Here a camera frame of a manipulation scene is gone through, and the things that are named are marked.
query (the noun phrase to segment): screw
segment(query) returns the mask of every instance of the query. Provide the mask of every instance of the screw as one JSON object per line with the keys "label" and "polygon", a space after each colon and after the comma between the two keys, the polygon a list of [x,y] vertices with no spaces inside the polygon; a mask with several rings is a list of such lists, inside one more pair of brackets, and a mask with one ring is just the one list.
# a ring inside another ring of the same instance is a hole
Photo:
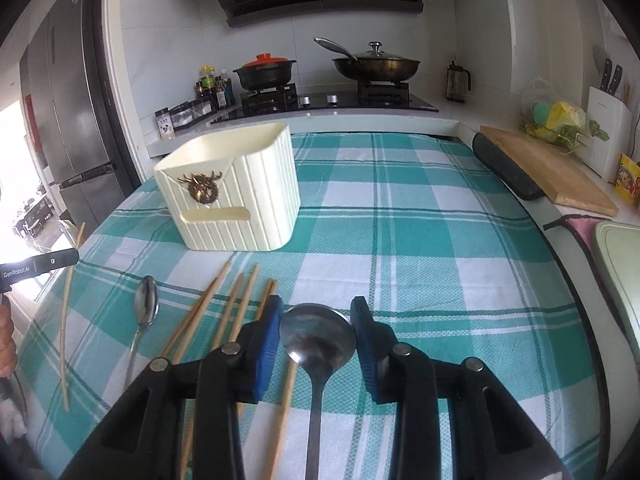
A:
{"label": "screw", "polygon": [[151,361],[149,368],[151,368],[152,372],[164,372],[169,365],[169,361],[164,359],[163,357],[158,357]]}
{"label": "screw", "polygon": [[224,343],[222,345],[222,353],[226,355],[236,355],[240,352],[240,345],[236,342]]}
{"label": "screw", "polygon": [[393,350],[396,355],[409,355],[411,353],[411,345],[407,343],[396,343]]}
{"label": "screw", "polygon": [[477,357],[470,357],[465,360],[465,366],[472,372],[479,372],[484,368],[484,363]]}

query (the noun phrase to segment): red pot lid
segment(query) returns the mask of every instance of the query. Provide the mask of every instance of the red pot lid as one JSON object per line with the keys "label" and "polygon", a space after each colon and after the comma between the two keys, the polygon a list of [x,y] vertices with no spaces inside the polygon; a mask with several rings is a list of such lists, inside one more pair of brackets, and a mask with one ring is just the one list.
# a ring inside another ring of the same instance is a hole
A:
{"label": "red pot lid", "polygon": [[281,61],[288,61],[288,59],[286,57],[271,57],[271,54],[269,53],[258,54],[254,61],[242,65],[242,68],[247,66],[264,65],[265,63],[278,63]]}

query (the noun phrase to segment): hand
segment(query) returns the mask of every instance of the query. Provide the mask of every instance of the hand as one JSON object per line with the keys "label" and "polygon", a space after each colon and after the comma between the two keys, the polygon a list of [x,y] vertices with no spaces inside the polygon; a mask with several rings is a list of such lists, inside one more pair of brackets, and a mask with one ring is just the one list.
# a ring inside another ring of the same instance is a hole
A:
{"label": "hand", "polygon": [[0,304],[0,377],[8,377],[14,373],[18,364],[15,353],[15,343],[11,336],[14,334],[14,322],[11,321],[11,303],[9,298],[2,296]]}

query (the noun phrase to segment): gray refrigerator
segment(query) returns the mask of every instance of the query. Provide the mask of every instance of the gray refrigerator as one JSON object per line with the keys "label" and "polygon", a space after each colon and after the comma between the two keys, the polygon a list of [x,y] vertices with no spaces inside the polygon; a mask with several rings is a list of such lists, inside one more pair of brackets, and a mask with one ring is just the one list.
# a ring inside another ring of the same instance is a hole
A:
{"label": "gray refrigerator", "polygon": [[87,234],[140,184],[112,105],[99,6],[100,0],[57,0],[20,60],[39,160]]}

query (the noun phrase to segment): green plaid tablecloth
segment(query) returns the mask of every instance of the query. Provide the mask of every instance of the green plaid tablecloth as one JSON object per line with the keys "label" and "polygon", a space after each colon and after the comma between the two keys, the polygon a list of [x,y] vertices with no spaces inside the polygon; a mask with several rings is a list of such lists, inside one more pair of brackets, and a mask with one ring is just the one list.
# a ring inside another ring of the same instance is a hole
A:
{"label": "green plaid tablecloth", "polygon": [[[19,349],[29,438],[58,476],[118,399],[136,323],[133,292],[151,274],[160,309],[142,337],[136,373],[232,257],[186,356],[203,356],[238,272],[260,263],[246,318],[269,276],[287,304],[323,303],[348,316],[354,296],[430,357],[485,361],[577,479],[591,479],[599,413],[588,344],[574,300],[534,223],[463,145],[413,134],[293,136],[302,206],[290,242],[270,253],[190,251],[151,180],[87,240],[70,296],[66,352],[71,410],[62,410],[58,280]],[[286,358],[241,422],[248,479],[262,477]],[[279,479],[304,478],[310,381],[299,370]],[[443,478],[450,478],[446,404]],[[321,478],[385,479],[394,406],[375,406],[357,357],[327,384]]]}

